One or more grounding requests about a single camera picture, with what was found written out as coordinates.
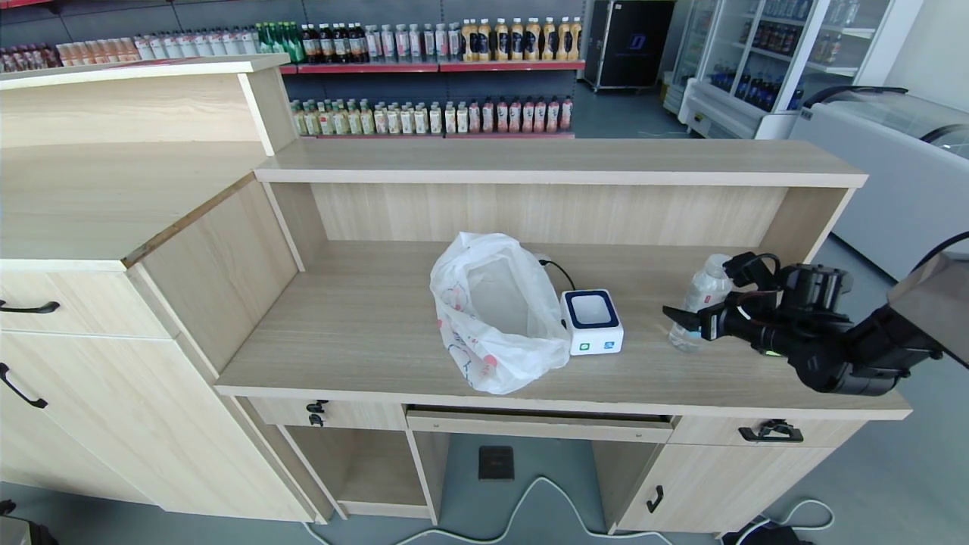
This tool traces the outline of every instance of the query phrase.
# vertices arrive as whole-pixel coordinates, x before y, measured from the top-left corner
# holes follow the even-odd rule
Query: white plastic bag
[[[430,291],[444,346],[475,390],[508,394],[569,363],[555,288],[517,240],[459,234],[434,264]]]

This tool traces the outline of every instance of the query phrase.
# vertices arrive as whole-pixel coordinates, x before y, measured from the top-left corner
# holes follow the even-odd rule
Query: wall
[[[969,2],[925,0],[886,85],[969,112]]]

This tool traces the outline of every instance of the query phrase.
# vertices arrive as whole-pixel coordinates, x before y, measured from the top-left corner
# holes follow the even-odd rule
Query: floor
[[[593,95],[579,86],[576,127],[580,138],[685,138],[678,123],[659,107],[655,93]],[[816,263],[850,271],[853,291],[841,308],[859,320],[885,301],[890,283],[834,238],[822,246]],[[821,499],[834,509],[833,528],[801,534],[817,545],[902,545],[965,543],[969,529],[969,373],[953,362],[929,362],[915,369],[900,389],[915,412],[905,421],[866,425],[768,510],[782,515],[802,497]],[[477,451],[483,444],[510,445],[516,452],[516,479],[480,482]],[[574,500],[584,523],[602,531],[592,453],[585,441],[457,435],[451,445],[441,527],[488,538],[501,533],[518,498],[543,474]],[[0,497],[14,499],[17,516],[49,526],[62,545],[312,545],[299,524],[224,519],[166,513],[161,509],[90,497],[2,485]],[[807,507],[795,523],[820,524],[825,514]],[[317,527],[333,545],[391,544],[426,529],[427,521],[353,517]],[[712,545],[702,534],[668,534],[675,545]],[[506,543],[605,543],[587,536],[569,504],[540,484],[521,506]],[[623,541],[660,543],[655,537]],[[418,545],[457,541],[429,536]]]

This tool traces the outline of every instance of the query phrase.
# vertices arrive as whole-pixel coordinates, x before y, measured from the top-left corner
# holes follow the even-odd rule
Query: black handle
[[[13,384],[11,384],[10,380],[7,378],[7,371],[9,371],[9,370],[10,370],[10,368],[7,367],[7,364],[5,364],[3,362],[0,362],[0,380],[3,380],[3,383],[4,384],[6,384],[7,386],[10,386],[10,389],[13,390],[18,396],[20,396],[20,398],[22,400],[27,401],[31,405],[33,405],[33,406],[35,406],[37,408],[44,408],[44,407],[47,406],[47,402],[44,401],[44,400],[42,400],[41,398],[37,398],[35,401],[31,401],[26,396],[24,396],[23,395],[23,392],[20,392],[16,388],[16,386],[14,386]]]
[[[24,314],[50,314],[54,310],[60,307],[60,303],[57,301],[51,301],[40,306],[35,306],[34,308],[9,308],[6,305],[7,302],[0,299],[0,312],[22,312]]]
[[[750,443],[802,443],[804,435],[799,429],[784,420],[768,420],[761,424],[761,429],[754,433],[750,428],[737,428],[743,440]]]
[[[660,506],[660,501],[663,501],[663,487],[657,485],[656,486],[656,501],[652,501],[652,500],[651,501],[647,501],[646,502],[646,509],[649,509],[649,512],[652,513],[653,511],[656,510],[657,507]]]

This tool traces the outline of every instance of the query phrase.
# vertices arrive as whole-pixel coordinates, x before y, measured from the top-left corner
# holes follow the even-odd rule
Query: robotic arm
[[[942,253],[969,233],[929,253],[888,293],[888,302],[854,325],[837,312],[852,278],[838,269],[792,265],[747,252],[724,265],[736,287],[721,304],[663,313],[706,340],[738,337],[762,353],[785,356],[808,387],[835,394],[881,396],[926,358],[949,354],[969,369],[969,256]],[[774,262],[773,272],[764,258]]]

